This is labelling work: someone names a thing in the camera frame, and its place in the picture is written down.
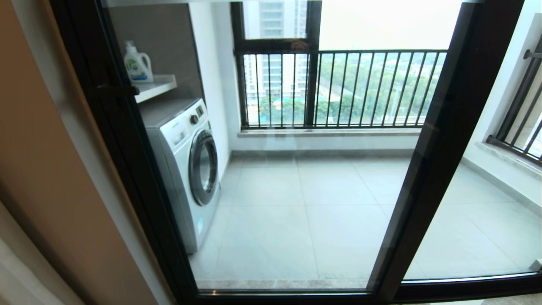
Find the white wall shelf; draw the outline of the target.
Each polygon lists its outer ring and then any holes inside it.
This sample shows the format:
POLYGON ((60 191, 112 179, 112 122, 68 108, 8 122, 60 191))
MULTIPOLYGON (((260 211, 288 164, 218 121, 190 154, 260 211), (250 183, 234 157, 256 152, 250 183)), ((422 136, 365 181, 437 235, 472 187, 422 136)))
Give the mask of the white wall shelf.
POLYGON ((177 87, 175 75, 155 75, 152 83, 136 83, 139 94, 135 95, 136 103, 142 103, 158 95, 172 91, 177 87))

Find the grey stone window sill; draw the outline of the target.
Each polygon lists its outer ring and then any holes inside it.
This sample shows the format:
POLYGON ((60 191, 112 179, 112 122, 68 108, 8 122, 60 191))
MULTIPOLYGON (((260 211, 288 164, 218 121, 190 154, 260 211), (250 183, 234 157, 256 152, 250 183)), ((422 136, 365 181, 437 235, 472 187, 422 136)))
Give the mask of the grey stone window sill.
POLYGON ((238 138, 266 137, 380 137, 418 136, 422 128, 377 128, 377 129, 250 129, 237 133, 238 138))
POLYGON ((474 145, 485 153, 491 154, 499 160, 519 169, 525 174, 542 181, 542 166, 535 164, 530 159, 527 160, 526 158, 523 158, 523 155, 515 154, 514 151, 509 151, 502 147, 498 147, 497 145, 488 144, 481 141, 476 141, 474 145))

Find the black window frame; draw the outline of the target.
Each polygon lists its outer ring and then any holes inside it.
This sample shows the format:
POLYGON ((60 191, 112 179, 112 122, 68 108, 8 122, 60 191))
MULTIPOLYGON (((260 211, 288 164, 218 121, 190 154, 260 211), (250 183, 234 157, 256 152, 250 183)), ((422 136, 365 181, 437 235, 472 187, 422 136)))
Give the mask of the black window frame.
POLYGON ((241 130, 313 128, 323 2, 252 0, 229 8, 241 130))

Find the white front-load washing machine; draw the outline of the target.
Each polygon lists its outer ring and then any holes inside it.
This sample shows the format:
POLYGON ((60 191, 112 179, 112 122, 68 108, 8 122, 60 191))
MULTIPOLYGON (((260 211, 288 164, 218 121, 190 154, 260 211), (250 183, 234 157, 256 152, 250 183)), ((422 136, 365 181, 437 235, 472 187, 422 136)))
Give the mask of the white front-load washing machine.
POLYGON ((218 150, 203 99, 138 105, 187 254, 205 241, 218 205, 218 150))

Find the white detergent bottle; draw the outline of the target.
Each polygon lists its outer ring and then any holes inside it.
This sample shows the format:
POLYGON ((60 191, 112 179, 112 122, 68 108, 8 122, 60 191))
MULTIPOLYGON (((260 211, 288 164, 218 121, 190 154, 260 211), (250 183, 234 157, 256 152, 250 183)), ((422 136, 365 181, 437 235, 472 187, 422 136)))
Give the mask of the white detergent bottle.
POLYGON ((146 53, 138 52, 133 41, 125 41, 125 55, 123 58, 129 80, 132 83, 153 83, 154 74, 152 64, 146 53))

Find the dark grey cabinet panel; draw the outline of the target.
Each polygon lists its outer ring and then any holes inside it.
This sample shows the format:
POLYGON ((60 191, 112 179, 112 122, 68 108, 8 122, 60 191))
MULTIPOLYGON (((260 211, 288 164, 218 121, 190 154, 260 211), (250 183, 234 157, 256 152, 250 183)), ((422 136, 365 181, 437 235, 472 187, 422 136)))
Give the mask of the dark grey cabinet panel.
POLYGON ((120 54, 132 41, 147 54, 154 75, 174 75, 177 86, 155 100, 198 99, 205 93, 187 4, 108 8, 120 54))

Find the black balcony railing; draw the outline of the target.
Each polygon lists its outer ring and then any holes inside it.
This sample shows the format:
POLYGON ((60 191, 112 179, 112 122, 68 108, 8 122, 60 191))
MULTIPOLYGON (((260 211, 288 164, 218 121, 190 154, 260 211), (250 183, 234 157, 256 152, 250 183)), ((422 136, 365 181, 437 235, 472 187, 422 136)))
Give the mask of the black balcony railing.
POLYGON ((311 129, 421 128, 446 50, 319 51, 311 129))

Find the black framed fixed glass door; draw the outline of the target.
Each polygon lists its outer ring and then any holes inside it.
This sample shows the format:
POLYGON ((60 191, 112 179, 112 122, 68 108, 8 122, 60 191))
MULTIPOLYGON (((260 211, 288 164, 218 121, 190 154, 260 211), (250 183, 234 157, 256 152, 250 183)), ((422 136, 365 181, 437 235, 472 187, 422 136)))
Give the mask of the black framed fixed glass door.
POLYGON ((511 295, 542 285, 542 181, 475 147, 496 135, 542 35, 542 0, 432 0, 446 50, 420 135, 385 184, 368 290, 381 302, 511 295))

